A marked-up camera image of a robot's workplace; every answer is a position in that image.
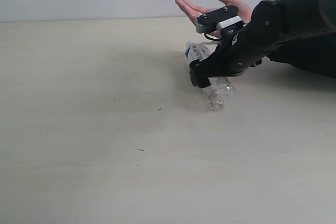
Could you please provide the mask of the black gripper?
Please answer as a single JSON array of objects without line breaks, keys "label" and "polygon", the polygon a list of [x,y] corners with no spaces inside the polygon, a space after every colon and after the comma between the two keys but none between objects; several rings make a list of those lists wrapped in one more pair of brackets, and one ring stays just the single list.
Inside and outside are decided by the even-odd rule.
[{"label": "black gripper", "polygon": [[207,88],[209,77],[240,75],[267,56],[278,40],[278,27],[249,23],[236,40],[223,42],[207,59],[189,64],[190,81],[194,87]]}]

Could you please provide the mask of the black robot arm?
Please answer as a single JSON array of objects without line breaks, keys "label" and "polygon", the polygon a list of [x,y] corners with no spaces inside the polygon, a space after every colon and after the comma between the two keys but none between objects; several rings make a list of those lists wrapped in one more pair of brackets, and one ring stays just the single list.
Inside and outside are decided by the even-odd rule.
[{"label": "black robot arm", "polygon": [[213,53],[190,63],[194,86],[239,76],[263,58],[335,77],[335,0],[264,0],[247,23],[238,12],[229,5],[197,17],[198,33],[221,38]]}]

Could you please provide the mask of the bare open human hand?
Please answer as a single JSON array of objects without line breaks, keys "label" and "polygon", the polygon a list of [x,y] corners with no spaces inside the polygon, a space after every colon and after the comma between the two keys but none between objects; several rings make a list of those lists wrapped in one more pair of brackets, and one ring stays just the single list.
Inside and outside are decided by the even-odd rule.
[{"label": "bare open human hand", "polygon": [[251,20],[252,9],[240,0],[218,0],[223,7],[208,9],[189,0],[175,0],[180,10],[195,26],[196,32],[213,41],[236,40]]}]

